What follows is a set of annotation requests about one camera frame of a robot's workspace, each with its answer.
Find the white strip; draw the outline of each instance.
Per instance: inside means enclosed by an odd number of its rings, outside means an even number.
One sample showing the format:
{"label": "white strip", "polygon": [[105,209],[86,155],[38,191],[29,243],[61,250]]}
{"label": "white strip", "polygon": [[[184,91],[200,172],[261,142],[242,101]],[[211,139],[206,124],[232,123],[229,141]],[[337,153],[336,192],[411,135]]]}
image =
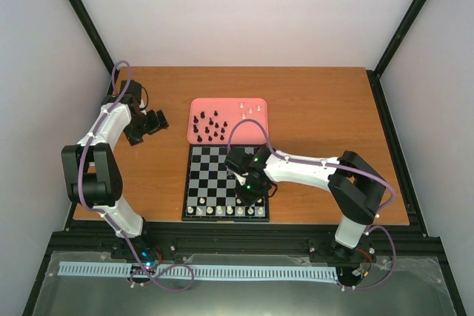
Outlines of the white strip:
{"label": "white strip", "polygon": [[[152,275],[170,266],[162,264]],[[58,275],[128,278],[138,267],[131,263],[60,262]],[[214,281],[312,281],[335,283],[336,268],[325,266],[190,266],[196,280]],[[135,278],[147,278],[142,271]],[[191,279],[185,268],[172,268],[160,278]]]}

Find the wooden table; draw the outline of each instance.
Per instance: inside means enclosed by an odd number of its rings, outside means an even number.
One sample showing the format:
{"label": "wooden table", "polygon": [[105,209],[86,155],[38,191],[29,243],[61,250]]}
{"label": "wooden table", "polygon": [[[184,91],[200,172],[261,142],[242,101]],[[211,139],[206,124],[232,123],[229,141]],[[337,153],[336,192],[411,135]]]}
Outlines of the wooden table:
{"label": "wooden table", "polygon": [[[127,71],[120,72],[119,81]],[[134,67],[133,78],[150,94],[150,109],[162,109],[168,130],[131,147],[120,137],[114,155],[124,196],[149,221],[180,221],[184,200],[186,139],[194,98],[261,97],[268,103],[273,145],[294,155],[331,157],[357,152],[390,184],[397,198],[377,222],[408,224],[387,143],[364,68]],[[273,223],[338,223],[330,193],[292,183],[278,185],[270,199]],[[78,206],[76,219],[97,219]]]}

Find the chessboard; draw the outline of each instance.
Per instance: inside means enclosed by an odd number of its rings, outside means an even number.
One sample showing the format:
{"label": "chessboard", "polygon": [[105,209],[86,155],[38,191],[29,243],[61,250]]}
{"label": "chessboard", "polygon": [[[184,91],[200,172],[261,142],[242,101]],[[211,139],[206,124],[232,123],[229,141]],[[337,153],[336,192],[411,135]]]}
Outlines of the chessboard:
{"label": "chessboard", "polygon": [[[255,153],[259,146],[234,146]],[[268,198],[245,206],[236,197],[237,180],[227,170],[224,160],[227,145],[190,145],[183,221],[270,221]]]}

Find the white wall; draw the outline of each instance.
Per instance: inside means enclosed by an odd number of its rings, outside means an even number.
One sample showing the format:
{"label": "white wall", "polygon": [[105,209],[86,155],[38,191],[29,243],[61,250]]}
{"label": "white wall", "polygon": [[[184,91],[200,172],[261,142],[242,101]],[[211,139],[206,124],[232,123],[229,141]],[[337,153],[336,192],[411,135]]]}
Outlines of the white wall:
{"label": "white wall", "polygon": [[134,65],[365,66],[412,0],[83,0]]}
{"label": "white wall", "polygon": [[70,205],[61,149],[93,123],[107,72],[67,0],[0,6],[0,305],[20,315]]}
{"label": "white wall", "polygon": [[382,85],[431,235],[474,315],[474,5],[428,0]]}

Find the table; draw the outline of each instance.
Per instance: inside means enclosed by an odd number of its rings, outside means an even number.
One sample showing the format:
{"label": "table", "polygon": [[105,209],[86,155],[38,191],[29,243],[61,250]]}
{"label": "table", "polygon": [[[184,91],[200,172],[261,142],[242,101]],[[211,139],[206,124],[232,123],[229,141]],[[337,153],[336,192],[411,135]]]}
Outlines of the table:
{"label": "table", "polygon": [[[118,77],[125,80],[123,69]],[[133,79],[162,109],[167,130],[131,147],[122,135],[114,155],[124,196],[148,221],[180,221],[186,182],[190,103],[204,97],[261,97],[268,104],[273,145],[294,155],[331,157],[357,152],[395,187],[396,200],[379,223],[408,224],[404,202],[367,74],[361,67],[134,67]],[[99,219],[78,206],[75,219]],[[270,223],[338,223],[330,193],[292,183],[270,199]]]}

